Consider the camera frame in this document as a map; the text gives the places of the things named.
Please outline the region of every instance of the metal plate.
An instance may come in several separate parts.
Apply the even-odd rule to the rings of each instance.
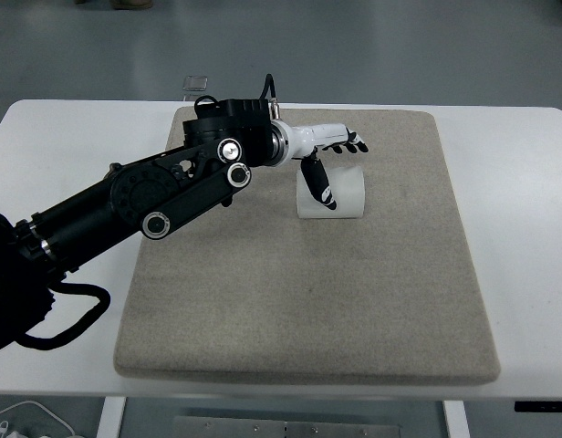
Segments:
[[[400,438],[394,425],[175,417],[173,438]]]

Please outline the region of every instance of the white cord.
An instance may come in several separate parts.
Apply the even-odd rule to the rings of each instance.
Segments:
[[[35,406],[37,406],[38,408],[42,408],[46,413],[48,413],[52,418],[54,418],[55,420],[57,420],[58,422],[60,422],[60,424],[62,424],[64,427],[66,427],[70,433],[74,436],[76,435],[74,433],[74,429],[72,429],[70,427],[70,425],[65,422],[64,420],[62,420],[60,417],[58,417],[57,415],[55,415],[52,411],[50,411],[46,406],[44,406],[43,404],[38,403],[37,401],[33,401],[33,400],[26,400],[26,401],[21,401],[20,403],[16,403],[16,404],[12,404],[11,406],[9,406],[8,408],[3,409],[2,411],[0,411],[0,415],[4,412],[7,412],[11,409],[14,409],[18,406],[21,406],[22,404],[35,404]]]

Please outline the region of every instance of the circular joint cap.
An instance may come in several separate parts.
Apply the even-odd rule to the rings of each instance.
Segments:
[[[161,239],[170,232],[170,219],[160,212],[149,213],[143,219],[141,231],[150,239]]]
[[[224,139],[218,144],[217,151],[221,162],[235,162],[241,158],[241,143],[235,139]]]
[[[251,171],[241,162],[236,162],[228,168],[228,173],[226,174],[228,182],[233,187],[242,188],[245,187],[251,181]]]

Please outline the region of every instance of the screw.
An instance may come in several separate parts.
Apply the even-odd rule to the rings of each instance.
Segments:
[[[236,160],[236,158],[238,157],[238,146],[236,146],[234,143],[230,142],[230,143],[226,143],[223,146],[223,156],[225,157],[226,160]]]

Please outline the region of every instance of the white cylinder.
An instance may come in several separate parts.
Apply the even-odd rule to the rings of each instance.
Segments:
[[[316,201],[301,170],[297,171],[297,215],[301,219],[340,219],[364,214],[364,174],[360,166],[326,169],[329,187],[338,207],[330,210]]]

